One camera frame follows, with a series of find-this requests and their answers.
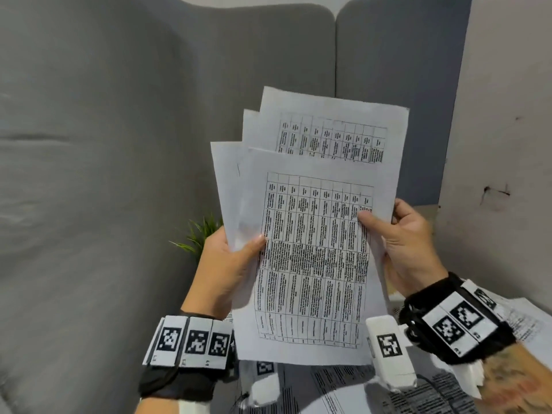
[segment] person's right hand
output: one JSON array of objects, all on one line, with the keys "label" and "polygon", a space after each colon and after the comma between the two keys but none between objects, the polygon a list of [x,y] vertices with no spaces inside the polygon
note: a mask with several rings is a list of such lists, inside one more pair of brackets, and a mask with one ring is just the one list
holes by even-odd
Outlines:
[{"label": "person's right hand", "polygon": [[404,200],[395,199],[392,223],[370,211],[358,212],[358,220],[382,236],[386,277],[405,297],[448,276],[433,247],[430,224]]}]

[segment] person's left hand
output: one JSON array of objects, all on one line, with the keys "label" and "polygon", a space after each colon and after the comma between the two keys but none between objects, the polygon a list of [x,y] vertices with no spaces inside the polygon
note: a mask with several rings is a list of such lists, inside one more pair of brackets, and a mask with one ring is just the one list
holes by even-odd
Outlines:
[{"label": "person's left hand", "polygon": [[243,280],[247,265],[265,243],[265,236],[261,234],[232,253],[224,227],[207,237],[182,311],[224,320],[232,308],[233,293]]}]

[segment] qr code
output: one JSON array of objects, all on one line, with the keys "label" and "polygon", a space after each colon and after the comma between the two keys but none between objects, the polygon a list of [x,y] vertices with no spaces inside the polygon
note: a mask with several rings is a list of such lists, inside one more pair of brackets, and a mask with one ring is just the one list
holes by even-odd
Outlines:
[{"label": "qr code", "polygon": [[477,288],[474,292],[475,296],[477,296],[486,306],[488,306],[490,309],[494,310],[496,307],[496,302],[494,302],[489,296],[483,292],[480,288]]},{"label": "qr code", "polygon": [[207,348],[207,339],[209,338],[209,331],[199,331],[191,329],[188,335],[188,342],[184,353],[190,354],[205,354]]},{"label": "qr code", "polygon": [[448,315],[433,324],[432,328],[448,344],[454,343],[465,335],[462,327],[456,324]]},{"label": "qr code", "polygon": [[377,342],[382,349],[383,357],[400,356],[403,354],[395,334],[382,334],[377,336]]},{"label": "qr code", "polygon": [[257,362],[257,375],[266,375],[267,373],[274,373],[274,363]]},{"label": "qr code", "polygon": [[209,354],[211,356],[226,357],[229,344],[230,334],[213,333],[211,336],[211,345],[209,346]]},{"label": "qr code", "polygon": [[466,301],[462,301],[457,306],[452,308],[450,314],[459,320],[460,323],[467,329],[471,329],[483,319],[483,315],[481,315],[477,309],[468,304]]},{"label": "qr code", "polygon": [[157,350],[164,352],[175,352],[181,332],[182,328],[163,327],[161,337],[159,338],[159,344],[157,345]]}]

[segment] table grid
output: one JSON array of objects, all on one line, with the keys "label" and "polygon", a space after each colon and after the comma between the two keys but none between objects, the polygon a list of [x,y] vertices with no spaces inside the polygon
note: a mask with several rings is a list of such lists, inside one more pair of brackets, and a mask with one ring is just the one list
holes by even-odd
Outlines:
[{"label": "table grid", "polygon": [[267,245],[259,257],[254,308],[259,336],[356,348],[369,264],[373,187],[268,173]]},{"label": "table grid", "polygon": [[283,112],[276,151],[381,163],[387,128]]}]

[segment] gray fabric panel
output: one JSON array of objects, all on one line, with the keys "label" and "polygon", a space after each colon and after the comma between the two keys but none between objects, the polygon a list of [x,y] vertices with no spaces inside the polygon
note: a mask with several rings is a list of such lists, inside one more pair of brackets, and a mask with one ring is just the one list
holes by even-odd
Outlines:
[{"label": "gray fabric panel", "polygon": [[397,195],[435,204],[471,0],[353,0],[337,18],[336,97],[410,108]]},{"label": "gray fabric panel", "polygon": [[326,10],[178,9],[175,34],[135,0],[2,0],[0,395],[13,414],[134,410],[152,330],[193,272],[168,241],[219,212],[208,142],[238,139],[264,84],[334,92]]}]

